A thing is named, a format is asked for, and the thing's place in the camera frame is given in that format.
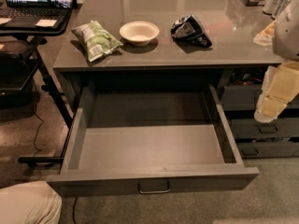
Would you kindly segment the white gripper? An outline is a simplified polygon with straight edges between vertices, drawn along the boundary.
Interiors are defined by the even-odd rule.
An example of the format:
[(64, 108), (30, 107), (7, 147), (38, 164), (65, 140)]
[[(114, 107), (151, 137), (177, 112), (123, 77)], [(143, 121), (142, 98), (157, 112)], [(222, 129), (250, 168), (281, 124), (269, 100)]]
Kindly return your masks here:
[[(286, 108), (284, 103), (299, 93), (299, 62), (288, 61), (278, 68), (269, 66), (264, 74), (262, 91), (254, 118), (261, 123), (270, 123)], [(265, 97), (266, 94), (275, 100)]]

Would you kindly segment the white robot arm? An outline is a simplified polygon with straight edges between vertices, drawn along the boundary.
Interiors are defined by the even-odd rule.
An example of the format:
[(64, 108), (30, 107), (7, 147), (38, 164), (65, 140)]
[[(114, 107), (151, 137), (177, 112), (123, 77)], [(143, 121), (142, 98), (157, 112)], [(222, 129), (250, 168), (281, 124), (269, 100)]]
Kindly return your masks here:
[(299, 0), (292, 0), (278, 15), (272, 45), (284, 62), (265, 72), (254, 113), (261, 123), (276, 119), (299, 93)]

